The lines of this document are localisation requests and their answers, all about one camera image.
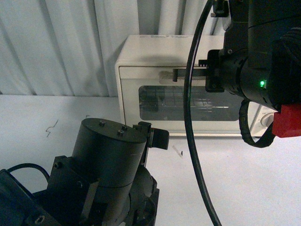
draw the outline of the oven control knob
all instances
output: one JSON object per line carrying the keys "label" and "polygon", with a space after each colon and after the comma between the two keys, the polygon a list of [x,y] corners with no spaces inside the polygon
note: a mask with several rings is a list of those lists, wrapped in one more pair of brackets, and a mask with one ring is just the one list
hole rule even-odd
{"label": "oven control knob", "polygon": [[264,127],[269,127],[273,121],[274,121],[274,113],[268,113],[262,117],[262,119],[260,120],[260,123]]}

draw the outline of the white curtain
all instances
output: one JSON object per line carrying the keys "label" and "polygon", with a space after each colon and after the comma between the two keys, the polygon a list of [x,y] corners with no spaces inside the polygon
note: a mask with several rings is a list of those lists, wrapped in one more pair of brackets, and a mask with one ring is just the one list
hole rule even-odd
{"label": "white curtain", "polygon": [[[0,93],[117,96],[130,34],[194,33],[204,0],[1,0]],[[208,18],[204,34],[223,34]]]}

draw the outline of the black cable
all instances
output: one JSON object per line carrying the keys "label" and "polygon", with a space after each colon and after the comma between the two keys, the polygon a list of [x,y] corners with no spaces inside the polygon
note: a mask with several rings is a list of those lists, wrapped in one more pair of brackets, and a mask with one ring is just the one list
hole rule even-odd
{"label": "black cable", "polygon": [[185,122],[185,129],[186,129],[186,136],[187,136],[187,142],[189,147],[189,152],[191,156],[192,165],[194,168],[194,172],[197,178],[198,186],[200,189],[200,192],[202,194],[202,198],[204,201],[204,204],[206,206],[206,209],[208,211],[208,214],[210,216],[210,219],[214,226],[221,226],[220,220],[218,219],[218,216],[215,212],[215,209],[212,205],[212,202],[210,200],[210,196],[205,184],[204,176],[202,173],[202,168],[198,159],[198,153],[197,148],[194,140],[193,135],[193,128],[192,128],[192,121],[191,121],[191,112],[190,112],[190,99],[191,99],[191,82],[192,82],[192,72],[193,72],[193,66],[195,63],[198,45],[202,36],[202,32],[205,26],[205,22],[207,20],[207,17],[209,15],[210,9],[213,5],[214,0],[208,0],[204,10],[202,12],[202,15],[198,21],[198,25],[196,27],[189,57],[187,61],[187,68],[186,68],[186,75],[185,75],[185,82],[184,82],[184,92],[183,92],[183,107],[184,107],[184,122]]}
{"label": "black cable", "polygon": [[241,106],[239,109],[239,128],[240,128],[241,136],[247,144],[253,147],[259,147],[259,148],[268,147],[273,143],[275,138],[275,135],[272,134],[273,123],[270,124],[270,126],[262,135],[262,137],[257,142],[255,142],[251,136],[249,123],[248,123],[249,103],[250,103],[249,100],[243,100],[241,102]]}
{"label": "black cable", "polygon": [[39,166],[37,164],[23,163],[23,164],[19,164],[19,165],[13,166],[12,168],[9,168],[7,171],[9,173],[11,173],[11,172],[13,172],[15,170],[19,170],[19,169],[23,169],[23,168],[34,168],[34,169],[39,170],[45,176],[45,178],[46,178],[46,180],[48,182],[49,177],[50,177],[49,174],[47,173],[47,171],[43,167],[41,167],[41,166]]}

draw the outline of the glass oven window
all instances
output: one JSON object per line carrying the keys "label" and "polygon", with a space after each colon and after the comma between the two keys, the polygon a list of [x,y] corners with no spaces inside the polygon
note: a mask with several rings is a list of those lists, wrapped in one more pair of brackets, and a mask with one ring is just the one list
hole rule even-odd
{"label": "glass oven window", "polygon": [[[241,101],[227,91],[208,93],[203,86],[192,86],[192,120],[236,121]],[[183,121],[183,86],[141,86],[139,108],[142,120]]]}

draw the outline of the black cylinder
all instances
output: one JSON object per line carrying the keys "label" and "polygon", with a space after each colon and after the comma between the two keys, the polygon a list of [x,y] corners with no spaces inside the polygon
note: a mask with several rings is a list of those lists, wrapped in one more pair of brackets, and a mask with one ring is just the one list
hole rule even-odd
{"label": "black cylinder", "polygon": [[94,202],[106,204],[104,221],[121,213],[146,140],[141,132],[114,121],[82,121],[72,157],[100,179]]}

